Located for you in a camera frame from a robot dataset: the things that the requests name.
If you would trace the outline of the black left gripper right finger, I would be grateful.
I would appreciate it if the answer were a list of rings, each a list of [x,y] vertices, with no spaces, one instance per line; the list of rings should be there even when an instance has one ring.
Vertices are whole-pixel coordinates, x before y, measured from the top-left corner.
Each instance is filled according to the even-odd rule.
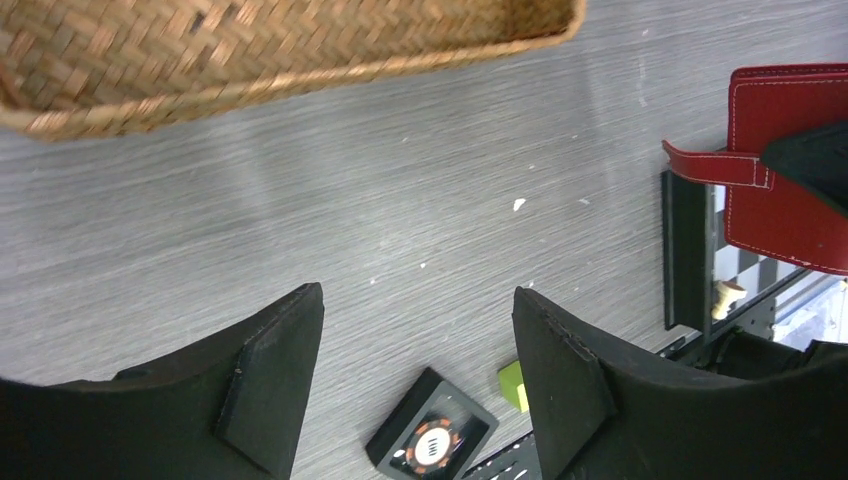
[[[843,479],[847,348],[736,337],[718,372],[517,288],[513,327],[546,479]]]

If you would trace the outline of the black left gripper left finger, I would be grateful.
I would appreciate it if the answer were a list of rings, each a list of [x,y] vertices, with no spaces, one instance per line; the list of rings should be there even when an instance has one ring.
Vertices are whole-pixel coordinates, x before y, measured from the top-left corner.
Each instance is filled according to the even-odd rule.
[[[1,383],[5,479],[287,479],[322,335],[317,283],[108,381]]]

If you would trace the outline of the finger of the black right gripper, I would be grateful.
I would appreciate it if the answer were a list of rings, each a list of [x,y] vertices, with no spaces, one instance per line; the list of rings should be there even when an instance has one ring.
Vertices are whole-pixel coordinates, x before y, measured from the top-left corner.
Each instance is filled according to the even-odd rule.
[[[847,217],[847,122],[769,143],[761,161]]]

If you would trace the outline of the red leather card holder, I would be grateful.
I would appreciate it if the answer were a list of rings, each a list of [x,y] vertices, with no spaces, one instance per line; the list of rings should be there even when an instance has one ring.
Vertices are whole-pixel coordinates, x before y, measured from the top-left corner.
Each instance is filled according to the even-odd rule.
[[[730,77],[727,147],[689,152],[662,144],[671,171],[725,187],[724,237],[736,247],[807,269],[847,273],[847,219],[769,168],[769,143],[847,118],[844,63],[742,67]]]

